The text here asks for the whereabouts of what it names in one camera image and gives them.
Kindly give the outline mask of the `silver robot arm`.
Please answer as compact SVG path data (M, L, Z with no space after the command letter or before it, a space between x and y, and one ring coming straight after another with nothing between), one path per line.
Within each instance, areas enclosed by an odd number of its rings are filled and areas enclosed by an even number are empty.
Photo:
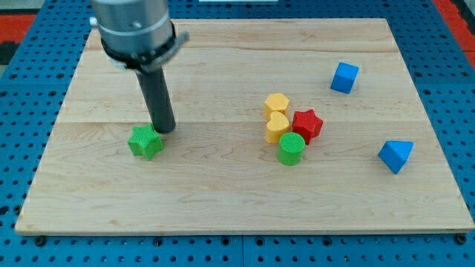
M91 0L104 51L124 67L160 69L189 40L176 34L166 0Z

